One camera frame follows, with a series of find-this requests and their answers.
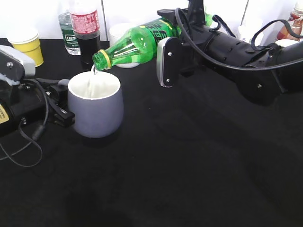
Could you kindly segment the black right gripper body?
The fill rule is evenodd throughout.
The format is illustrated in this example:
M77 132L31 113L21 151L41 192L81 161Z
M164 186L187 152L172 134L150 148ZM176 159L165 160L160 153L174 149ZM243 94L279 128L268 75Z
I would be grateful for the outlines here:
M193 40L195 45L203 52L206 52L207 45L210 44L210 40L214 37L209 31L209 28L193 26L190 29L184 26L188 36ZM179 39L181 41L181 57L178 64L179 73L194 73L197 69L211 69L217 71L218 67L210 61L203 58L192 46L187 42L185 35L180 27L178 27L180 33Z

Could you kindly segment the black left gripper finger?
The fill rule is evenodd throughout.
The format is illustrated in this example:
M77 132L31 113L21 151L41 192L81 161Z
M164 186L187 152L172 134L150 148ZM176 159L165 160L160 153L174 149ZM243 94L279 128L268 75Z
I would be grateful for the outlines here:
M43 79L43 78L36 78L35 79L44 89L49 86L58 85L60 80L54 79Z
M62 127L74 124L74 113L67 109L68 89L63 85L50 85L46 88L50 106L50 122Z

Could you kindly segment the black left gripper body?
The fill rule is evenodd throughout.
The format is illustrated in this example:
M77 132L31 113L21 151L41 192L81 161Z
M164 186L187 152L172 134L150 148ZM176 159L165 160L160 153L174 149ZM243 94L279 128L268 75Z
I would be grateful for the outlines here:
M47 79L24 79L18 85L0 82L0 136L4 137L18 129L22 120L32 123L43 119L38 127L40 133L48 120L49 104L46 96L50 81Z

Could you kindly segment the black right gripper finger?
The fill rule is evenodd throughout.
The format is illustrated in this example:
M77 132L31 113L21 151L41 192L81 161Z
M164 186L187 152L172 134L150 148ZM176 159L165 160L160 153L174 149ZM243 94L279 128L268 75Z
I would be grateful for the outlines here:
M177 20L175 17L175 10L174 9L160 9L157 10L157 15L165 18L168 20L172 25L177 26Z

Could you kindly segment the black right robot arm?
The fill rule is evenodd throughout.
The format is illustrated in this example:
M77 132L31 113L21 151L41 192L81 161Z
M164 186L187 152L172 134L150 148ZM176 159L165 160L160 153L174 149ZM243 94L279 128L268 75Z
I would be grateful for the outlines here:
M163 87L172 87L179 76L190 76L197 67L207 67L234 82L242 95L256 104L267 105L280 94L302 91L302 43L288 47L248 44L230 31L221 33L207 27L201 9L161 9L157 13L158 20L134 28L88 63L64 54L57 41L43 40L46 65L39 75L64 79L92 65L105 70L156 58L157 77Z

